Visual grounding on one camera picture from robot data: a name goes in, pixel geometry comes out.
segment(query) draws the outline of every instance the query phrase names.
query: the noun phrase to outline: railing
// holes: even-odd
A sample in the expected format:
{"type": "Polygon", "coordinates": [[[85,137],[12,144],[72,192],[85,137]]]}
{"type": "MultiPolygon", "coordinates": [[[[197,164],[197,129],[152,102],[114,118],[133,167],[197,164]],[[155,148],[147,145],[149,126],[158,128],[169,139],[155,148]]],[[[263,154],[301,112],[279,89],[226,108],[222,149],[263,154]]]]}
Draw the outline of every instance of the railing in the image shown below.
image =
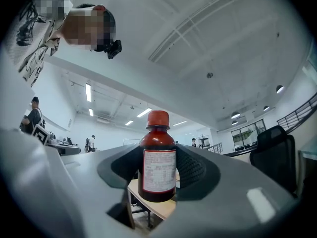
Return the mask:
{"type": "Polygon", "coordinates": [[[307,102],[302,104],[297,110],[278,120],[278,125],[285,130],[295,127],[302,119],[304,119],[317,106],[317,93],[307,102]]]}
{"type": "Polygon", "coordinates": [[[220,154],[223,151],[221,143],[210,146],[210,147],[206,147],[205,150],[208,150],[208,151],[211,151],[214,153],[218,153],[218,154],[220,154]]]}

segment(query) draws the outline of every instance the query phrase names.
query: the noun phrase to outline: black chair backrest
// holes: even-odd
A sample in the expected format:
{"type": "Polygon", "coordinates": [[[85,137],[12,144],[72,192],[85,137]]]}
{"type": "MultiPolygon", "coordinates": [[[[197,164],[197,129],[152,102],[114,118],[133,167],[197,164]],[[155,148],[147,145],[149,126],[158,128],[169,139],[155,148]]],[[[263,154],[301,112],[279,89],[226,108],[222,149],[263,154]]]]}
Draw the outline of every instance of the black chair backrest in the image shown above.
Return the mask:
{"type": "Polygon", "coordinates": [[[258,135],[258,146],[250,153],[250,162],[290,193],[295,191],[295,140],[281,126],[258,135]]]}

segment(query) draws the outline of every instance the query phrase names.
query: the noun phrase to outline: cap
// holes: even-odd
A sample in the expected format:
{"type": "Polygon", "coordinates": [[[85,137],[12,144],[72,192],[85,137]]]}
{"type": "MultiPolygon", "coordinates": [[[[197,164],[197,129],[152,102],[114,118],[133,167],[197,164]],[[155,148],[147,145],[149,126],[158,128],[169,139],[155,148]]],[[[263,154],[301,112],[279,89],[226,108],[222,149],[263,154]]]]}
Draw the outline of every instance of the cap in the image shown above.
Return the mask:
{"type": "Polygon", "coordinates": [[[149,112],[147,128],[149,126],[167,126],[169,128],[169,115],[168,112],[162,110],[153,110],[149,112]]]}

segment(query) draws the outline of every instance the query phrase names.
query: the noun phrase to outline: office room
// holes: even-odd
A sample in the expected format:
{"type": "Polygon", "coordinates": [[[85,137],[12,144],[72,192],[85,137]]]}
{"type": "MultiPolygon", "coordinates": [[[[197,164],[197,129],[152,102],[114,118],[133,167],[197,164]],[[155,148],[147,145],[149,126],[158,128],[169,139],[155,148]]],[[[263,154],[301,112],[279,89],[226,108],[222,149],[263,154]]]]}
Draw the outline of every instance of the office room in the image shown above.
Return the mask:
{"type": "Polygon", "coordinates": [[[317,194],[309,6],[42,1],[16,5],[0,49],[0,172],[28,234],[304,226],[317,194]]]}

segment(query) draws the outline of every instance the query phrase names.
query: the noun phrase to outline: ceiling light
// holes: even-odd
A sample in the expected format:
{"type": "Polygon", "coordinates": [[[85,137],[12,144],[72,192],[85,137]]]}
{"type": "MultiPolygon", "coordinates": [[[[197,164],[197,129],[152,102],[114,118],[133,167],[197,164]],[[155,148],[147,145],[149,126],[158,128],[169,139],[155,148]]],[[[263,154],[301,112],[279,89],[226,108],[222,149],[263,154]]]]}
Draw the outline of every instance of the ceiling light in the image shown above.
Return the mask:
{"type": "Polygon", "coordinates": [[[86,84],[86,97],[87,101],[91,102],[91,85],[86,84]]]}
{"type": "Polygon", "coordinates": [[[173,126],[180,125],[180,124],[185,123],[185,122],[187,122],[187,121],[179,122],[179,123],[177,123],[177,124],[174,124],[173,126]]]}
{"type": "Polygon", "coordinates": [[[284,86],[278,85],[276,88],[276,93],[280,93],[284,89],[284,86]]]}
{"type": "Polygon", "coordinates": [[[142,117],[144,116],[145,114],[147,114],[148,112],[150,112],[152,109],[146,109],[144,110],[142,113],[138,114],[137,117],[142,117]]]}
{"type": "Polygon", "coordinates": [[[129,121],[129,122],[127,122],[125,125],[126,125],[126,126],[129,126],[131,123],[133,123],[133,121],[129,121]]]}
{"type": "Polygon", "coordinates": [[[239,117],[241,114],[239,112],[233,112],[231,115],[231,119],[239,117]]]}

